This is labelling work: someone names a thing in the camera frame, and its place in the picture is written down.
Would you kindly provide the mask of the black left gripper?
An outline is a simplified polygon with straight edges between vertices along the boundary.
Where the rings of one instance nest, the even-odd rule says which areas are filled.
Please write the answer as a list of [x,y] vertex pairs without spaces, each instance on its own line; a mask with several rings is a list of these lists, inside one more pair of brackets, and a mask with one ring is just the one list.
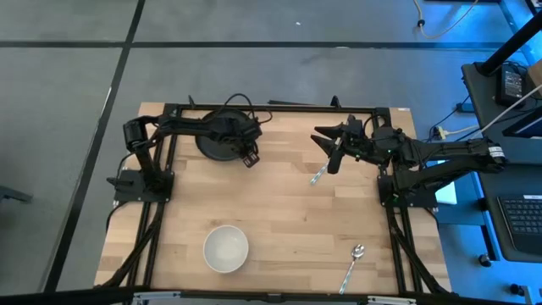
[[244,153],[242,163],[251,168],[260,161],[257,139],[263,134],[258,119],[241,122],[238,119],[219,118],[216,141],[233,145],[238,153]]

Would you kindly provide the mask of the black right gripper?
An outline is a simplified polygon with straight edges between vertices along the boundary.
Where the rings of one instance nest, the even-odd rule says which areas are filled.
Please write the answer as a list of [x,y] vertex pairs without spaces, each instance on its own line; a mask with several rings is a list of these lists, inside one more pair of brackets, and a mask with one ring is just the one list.
[[[317,133],[330,138],[311,135],[311,139],[325,152],[325,154],[334,155],[340,150],[342,158],[346,155],[348,150],[352,150],[354,147],[358,146],[363,138],[363,122],[356,119],[353,114],[348,115],[346,122],[339,123],[335,126],[315,126],[314,130]],[[335,143],[336,141],[340,143],[340,148],[338,148]]]

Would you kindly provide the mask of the black round plate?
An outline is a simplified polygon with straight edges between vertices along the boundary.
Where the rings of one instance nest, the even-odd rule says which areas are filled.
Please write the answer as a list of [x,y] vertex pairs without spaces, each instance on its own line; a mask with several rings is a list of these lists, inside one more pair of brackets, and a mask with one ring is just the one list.
[[[241,122],[245,122],[250,119],[247,114],[237,109],[225,109],[220,113],[213,111],[206,114],[203,119],[211,119],[214,116],[217,116],[218,118],[238,119]],[[227,162],[240,158],[238,153],[233,151],[234,147],[230,144],[220,144],[205,136],[196,136],[195,143],[200,152],[205,157],[212,160]]]

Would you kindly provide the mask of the white ceramic bowl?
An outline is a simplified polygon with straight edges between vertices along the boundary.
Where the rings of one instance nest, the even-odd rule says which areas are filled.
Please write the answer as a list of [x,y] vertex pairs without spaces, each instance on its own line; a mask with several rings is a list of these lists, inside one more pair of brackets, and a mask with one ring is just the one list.
[[221,225],[208,233],[203,244],[206,265],[220,274],[235,272],[249,254],[246,234],[233,225]]

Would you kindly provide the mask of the black desk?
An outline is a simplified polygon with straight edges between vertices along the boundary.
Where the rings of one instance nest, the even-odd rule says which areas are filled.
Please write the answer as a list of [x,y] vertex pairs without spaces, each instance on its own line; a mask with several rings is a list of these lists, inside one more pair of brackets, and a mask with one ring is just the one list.
[[[481,75],[474,64],[462,66],[462,78],[480,126],[487,125],[506,108],[494,100],[496,77]],[[542,255],[517,250],[502,216],[498,197],[512,195],[542,195],[542,140],[507,137],[502,131],[526,114],[511,110],[483,132],[501,145],[509,164],[499,174],[480,174],[479,180],[487,202],[501,256],[508,261],[542,263]]]

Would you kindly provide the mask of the black power adapter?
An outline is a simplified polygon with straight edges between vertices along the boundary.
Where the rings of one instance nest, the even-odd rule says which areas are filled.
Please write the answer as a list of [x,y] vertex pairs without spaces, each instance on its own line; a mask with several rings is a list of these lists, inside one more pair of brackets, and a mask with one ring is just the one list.
[[495,102],[510,107],[523,97],[524,74],[516,65],[503,64],[496,75]]

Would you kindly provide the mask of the black slanted pole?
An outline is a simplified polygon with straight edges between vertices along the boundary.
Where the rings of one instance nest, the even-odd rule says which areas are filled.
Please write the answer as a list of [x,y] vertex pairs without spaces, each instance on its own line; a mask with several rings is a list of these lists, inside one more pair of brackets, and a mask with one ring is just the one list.
[[542,10],[520,28],[507,42],[505,42],[486,61],[475,63],[476,70],[484,76],[490,76],[498,70],[517,50],[542,31]]

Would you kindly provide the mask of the black keyboard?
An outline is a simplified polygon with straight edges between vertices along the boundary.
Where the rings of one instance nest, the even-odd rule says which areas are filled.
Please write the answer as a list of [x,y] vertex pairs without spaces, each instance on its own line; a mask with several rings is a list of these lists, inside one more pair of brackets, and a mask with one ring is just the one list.
[[542,256],[542,195],[509,195],[497,202],[514,248]]

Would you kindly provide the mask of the cardboard box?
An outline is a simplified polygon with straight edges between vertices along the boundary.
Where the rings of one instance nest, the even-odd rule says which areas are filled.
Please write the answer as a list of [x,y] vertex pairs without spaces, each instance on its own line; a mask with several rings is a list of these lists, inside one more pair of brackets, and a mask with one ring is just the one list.
[[528,92],[538,88],[531,97],[542,100],[542,59],[528,67],[526,78],[526,88]]

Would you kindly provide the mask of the black overhead crossbeam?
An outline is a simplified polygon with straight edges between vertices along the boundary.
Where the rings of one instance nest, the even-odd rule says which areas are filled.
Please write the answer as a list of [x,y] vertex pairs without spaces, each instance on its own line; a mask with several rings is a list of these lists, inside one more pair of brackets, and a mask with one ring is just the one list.
[[192,298],[258,301],[270,304],[284,302],[354,302],[357,305],[523,305],[515,302],[459,297],[454,294],[420,292],[377,296],[372,294],[154,290],[145,286],[99,287],[75,291],[0,296],[0,305],[112,305],[128,301],[143,303],[153,300]]

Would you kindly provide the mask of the dark chair leg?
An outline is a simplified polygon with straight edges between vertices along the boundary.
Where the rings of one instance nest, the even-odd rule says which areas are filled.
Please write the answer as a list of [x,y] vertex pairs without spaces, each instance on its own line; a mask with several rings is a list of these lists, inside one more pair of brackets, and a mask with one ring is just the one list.
[[16,191],[6,186],[0,186],[0,202],[8,199],[13,199],[19,202],[30,202],[32,195],[26,194],[22,191]]

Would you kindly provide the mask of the black aluminium table frame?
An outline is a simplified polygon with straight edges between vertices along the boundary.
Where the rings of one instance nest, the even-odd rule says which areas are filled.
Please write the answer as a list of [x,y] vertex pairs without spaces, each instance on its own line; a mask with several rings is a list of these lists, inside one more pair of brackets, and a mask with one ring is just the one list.
[[[103,284],[128,258],[145,229],[155,239],[143,250],[124,286],[156,290],[339,294],[362,244],[345,294],[397,295],[426,291],[389,232],[379,202],[378,169],[346,159],[337,175],[310,180],[326,160],[312,141],[317,125],[344,121],[349,108],[260,107],[260,161],[204,157],[189,136],[169,136],[150,154],[174,173],[166,203],[128,202],[112,216],[95,281]],[[203,258],[209,232],[241,229],[249,254],[235,272],[220,274]]]

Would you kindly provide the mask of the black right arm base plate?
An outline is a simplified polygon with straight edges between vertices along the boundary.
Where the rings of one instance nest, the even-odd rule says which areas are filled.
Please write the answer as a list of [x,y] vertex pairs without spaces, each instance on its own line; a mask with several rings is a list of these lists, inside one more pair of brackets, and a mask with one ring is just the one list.
[[377,177],[380,204],[392,208],[437,208],[435,192],[420,189],[399,192],[394,189],[392,175]]

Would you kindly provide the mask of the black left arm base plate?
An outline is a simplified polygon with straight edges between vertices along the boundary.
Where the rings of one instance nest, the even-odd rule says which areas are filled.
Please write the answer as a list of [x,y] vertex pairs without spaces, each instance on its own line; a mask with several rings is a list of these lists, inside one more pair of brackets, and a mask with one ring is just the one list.
[[158,171],[145,173],[143,169],[122,170],[120,177],[108,177],[114,187],[114,200],[119,202],[167,202],[171,198],[174,173]]

